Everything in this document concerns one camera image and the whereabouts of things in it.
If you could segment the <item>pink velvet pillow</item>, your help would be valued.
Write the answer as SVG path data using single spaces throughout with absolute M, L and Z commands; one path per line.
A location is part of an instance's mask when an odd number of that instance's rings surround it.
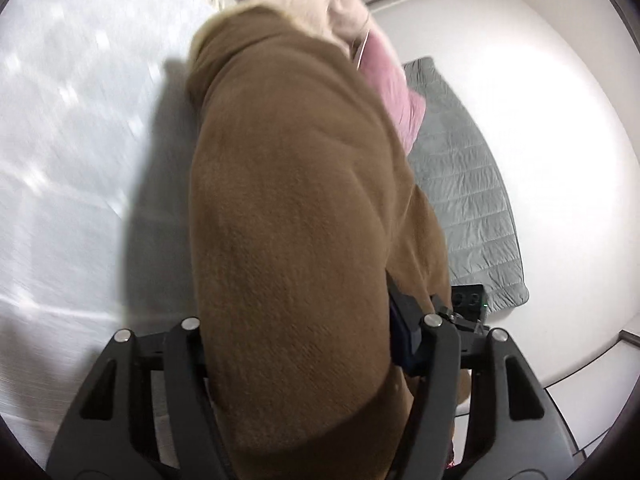
M 423 96 L 409 86 L 398 55 L 381 27 L 372 23 L 356 55 L 357 68 L 383 102 L 408 155 L 426 112 Z

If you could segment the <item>brown coat with fur collar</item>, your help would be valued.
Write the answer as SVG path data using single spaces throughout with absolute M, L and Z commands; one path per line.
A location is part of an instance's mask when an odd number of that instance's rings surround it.
M 389 284 L 448 300 L 447 246 L 382 100 L 264 4 L 193 39 L 190 237 L 222 440 L 242 479 L 381 479 L 412 404 Z

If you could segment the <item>grey quilted headboard cushion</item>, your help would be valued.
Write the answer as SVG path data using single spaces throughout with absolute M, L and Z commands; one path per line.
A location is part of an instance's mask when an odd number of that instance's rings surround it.
M 483 285 L 490 312 L 521 307 L 529 291 L 495 157 L 432 58 L 407 63 L 404 70 L 409 87 L 426 102 L 409 164 L 444 231 L 450 281 Z

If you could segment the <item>light blue checked blanket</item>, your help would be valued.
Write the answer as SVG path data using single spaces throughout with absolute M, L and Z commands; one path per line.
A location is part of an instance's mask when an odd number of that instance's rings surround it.
M 116 330 L 195 311 L 186 58 L 233 1 L 2 9 L 1 414 L 38 462 Z

